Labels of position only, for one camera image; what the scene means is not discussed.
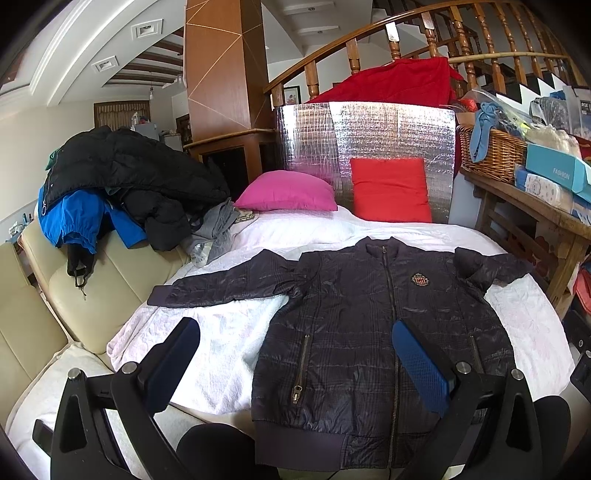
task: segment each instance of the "sofa cushion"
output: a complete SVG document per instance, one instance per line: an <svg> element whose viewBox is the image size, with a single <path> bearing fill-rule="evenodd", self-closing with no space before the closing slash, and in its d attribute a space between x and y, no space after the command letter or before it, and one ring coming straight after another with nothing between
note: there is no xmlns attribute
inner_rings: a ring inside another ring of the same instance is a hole
<svg viewBox="0 0 591 480"><path fill-rule="evenodd" d="M180 249L155 252L146 242L126 248L116 232L97 244L92 274L83 290L68 276L66 247L45 239L37 221L22 234L23 248L41 289L74 340L98 355L155 285L165 283L189 259Z"/></svg>

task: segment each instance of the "dark navy quilted jacket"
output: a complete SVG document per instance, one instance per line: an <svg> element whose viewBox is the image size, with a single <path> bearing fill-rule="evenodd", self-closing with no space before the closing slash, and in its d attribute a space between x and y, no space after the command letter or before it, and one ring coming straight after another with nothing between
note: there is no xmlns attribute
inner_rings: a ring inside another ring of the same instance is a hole
<svg viewBox="0 0 591 480"><path fill-rule="evenodd" d="M148 304L197 307L287 294L254 372L258 463L298 470L400 467L439 417L422 404L391 343L413 322L452 362L487 374L514 367L484 294L530 271L513 255L428 252L391 238L299 261L262 251L227 271L156 287Z"/></svg>

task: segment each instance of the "ceiling beam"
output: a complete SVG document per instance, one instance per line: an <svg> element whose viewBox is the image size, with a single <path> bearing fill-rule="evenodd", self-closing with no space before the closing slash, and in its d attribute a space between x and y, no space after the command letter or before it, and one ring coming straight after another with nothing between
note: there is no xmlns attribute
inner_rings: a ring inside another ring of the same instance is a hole
<svg viewBox="0 0 591 480"><path fill-rule="evenodd" d="M160 65L150 65L146 63L134 63L130 62L121 70L139 70L141 72L152 72L152 73L161 73L162 75L173 75L177 76L179 73L182 73L182 70L177 69L168 69L166 67L161 67Z"/></svg>
<svg viewBox="0 0 591 480"><path fill-rule="evenodd" d="M158 47L158 48L163 48L164 50L175 51L179 55L183 54L183 46L179 45L178 43L173 43L171 41L160 40L152 46Z"/></svg>
<svg viewBox="0 0 591 480"><path fill-rule="evenodd" d="M142 82L174 83L175 79L155 77L153 75L138 75L133 73L116 73L111 80L137 80Z"/></svg>
<svg viewBox="0 0 591 480"><path fill-rule="evenodd" d="M183 59L161 55L160 53L150 53L148 51L145 51L143 53L140 53L136 58L142 60L159 61L162 63L168 63L170 65L176 65L177 67L183 66Z"/></svg>

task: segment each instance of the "jacket sleeve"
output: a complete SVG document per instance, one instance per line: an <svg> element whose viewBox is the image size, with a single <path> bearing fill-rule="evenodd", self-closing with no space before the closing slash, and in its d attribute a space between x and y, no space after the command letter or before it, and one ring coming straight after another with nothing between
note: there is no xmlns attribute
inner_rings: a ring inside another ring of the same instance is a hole
<svg viewBox="0 0 591 480"><path fill-rule="evenodd" d="M474 250L456 248L453 258L457 274L486 292L495 280L511 283L530 273L534 266L512 254L487 257Z"/></svg>
<svg viewBox="0 0 591 480"><path fill-rule="evenodd" d="M148 305L209 307L232 300L258 299L288 293L294 288L297 261L269 250L229 270L179 278L172 285L154 287Z"/></svg>

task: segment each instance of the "red pillow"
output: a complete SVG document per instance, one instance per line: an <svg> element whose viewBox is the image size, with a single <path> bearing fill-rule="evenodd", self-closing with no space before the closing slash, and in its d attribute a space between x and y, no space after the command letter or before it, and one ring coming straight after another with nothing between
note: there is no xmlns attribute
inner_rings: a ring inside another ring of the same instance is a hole
<svg viewBox="0 0 591 480"><path fill-rule="evenodd" d="M352 158L353 208L375 222L431 223L422 158Z"/></svg>

